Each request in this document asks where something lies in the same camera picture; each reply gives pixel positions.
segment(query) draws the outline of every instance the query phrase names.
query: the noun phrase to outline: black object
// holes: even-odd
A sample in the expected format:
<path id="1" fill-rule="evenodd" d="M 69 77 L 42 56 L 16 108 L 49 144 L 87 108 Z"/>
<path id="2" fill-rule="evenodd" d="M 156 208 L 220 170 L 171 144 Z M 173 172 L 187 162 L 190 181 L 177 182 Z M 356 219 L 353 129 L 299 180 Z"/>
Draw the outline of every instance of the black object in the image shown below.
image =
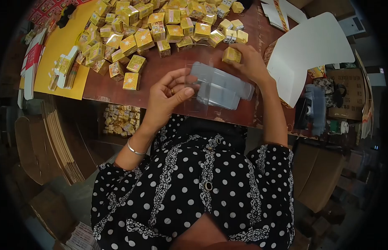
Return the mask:
<path id="1" fill-rule="evenodd" d="M 61 18 L 59 19 L 59 21 L 56 22 L 56 25 L 59 28 L 65 27 L 67 25 L 67 22 L 69 21 L 69 16 L 74 12 L 75 9 L 76 9 L 76 6 L 72 4 L 69 4 L 68 6 L 66 6 L 66 8 L 64 8 L 62 11 L 63 14 Z"/>

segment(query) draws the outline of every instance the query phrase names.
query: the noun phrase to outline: cardboard sheet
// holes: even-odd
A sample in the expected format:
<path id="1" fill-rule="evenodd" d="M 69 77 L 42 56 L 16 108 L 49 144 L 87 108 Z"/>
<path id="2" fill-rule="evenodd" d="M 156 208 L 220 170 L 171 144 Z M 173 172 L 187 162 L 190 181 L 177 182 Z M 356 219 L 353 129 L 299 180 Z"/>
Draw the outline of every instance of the cardboard sheet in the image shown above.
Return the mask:
<path id="1" fill-rule="evenodd" d="M 51 78 L 48 73 L 55 67 L 54 62 L 58 60 L 61 54 L 68 54 L 74 46 L 79 33 L 84 29 L 92 12 L 95 9 L 96 1 L 90 1 L 79 5 L 73 12 L 71 19 L 66 27 L 60 29 L 57 27 L 45 43 L 46 49 L 37 68 L 34 91 L 57 96 L 64 96 L 81 100 L 83 97 L 85 81 L 87 79 L 88 67 L 79 67 L 72 89 L 56 88 L 55 91 L 48 89 Z M 24 78 L 21 78 L 20 88 L 24 88 Z"/>

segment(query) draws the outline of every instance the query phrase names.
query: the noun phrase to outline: flat cardboard box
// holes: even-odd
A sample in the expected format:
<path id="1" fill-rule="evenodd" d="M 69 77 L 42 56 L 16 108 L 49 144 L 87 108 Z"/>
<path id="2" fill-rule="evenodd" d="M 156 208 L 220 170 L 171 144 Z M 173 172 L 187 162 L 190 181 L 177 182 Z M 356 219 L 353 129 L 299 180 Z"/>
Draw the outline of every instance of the flat cardboard box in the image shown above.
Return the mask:
<path id="1" fill-rule="evenodd" d="M 337 152 L 299 144 L 294 155 L 294 198 L 319 212 L 329 200 L 345 158 Z"/>
<path id="2" fill-rule="evenodd" d="M 365 84 L 362 70 L 360 68 L 332 70 L 326 75 L 334 80 L 335 84 L 343 84 L 347 89 L 343 106 L 329 108 L 328 115 L 361 121 L 365 106 Z"/>

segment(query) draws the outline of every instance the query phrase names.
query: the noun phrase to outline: brown cardboard box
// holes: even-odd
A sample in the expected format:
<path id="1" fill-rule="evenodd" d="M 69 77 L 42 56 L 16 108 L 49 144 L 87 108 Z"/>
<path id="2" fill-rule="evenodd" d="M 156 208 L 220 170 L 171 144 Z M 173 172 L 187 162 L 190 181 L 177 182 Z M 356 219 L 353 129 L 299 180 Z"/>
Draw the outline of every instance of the brown cardboard box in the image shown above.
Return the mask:
<path id="1" fill-rule="evenodd" d="M 294 198 L 319 212 L 329 200 L 344 163 L 340 153 L 299 144 L 294 155 Z"/>
<path id="2" fill-rule="evenodd" d="M 343 84 L 347 89 L 341 108 L 329 108 L 330 117 L 362 120 L 362 110 L 365 105 L 365 83 L 360 68 L 332 70 L 327 77 L 335 84 Z"/>
<path id="3" fill-rule="evenodd" d="M 337 20 L 342 20 L 355 15 L 355 9 L 352 7 L 350 0 L 313 0 L 304 9 L 309 17 L 330 12 Z"/>

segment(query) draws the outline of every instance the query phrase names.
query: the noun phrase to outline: black and white blouse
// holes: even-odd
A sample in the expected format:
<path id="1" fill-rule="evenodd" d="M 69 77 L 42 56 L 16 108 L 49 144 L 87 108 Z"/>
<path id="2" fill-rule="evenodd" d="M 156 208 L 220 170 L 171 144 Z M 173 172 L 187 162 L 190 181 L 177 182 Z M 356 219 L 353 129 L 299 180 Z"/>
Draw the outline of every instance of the black and white blouse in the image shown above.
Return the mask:
<path id="1" fill-rule="evenodd" d="M 205 212 L 229 240 L 288 249 L 294 238 L 293 153 L 262 145 L 237 153 L 220 134 L 176 136 L 173 115 L 153 155 L 133 171 L 99 166 L 91 225 L 101 249 L 168 249 Z"/>

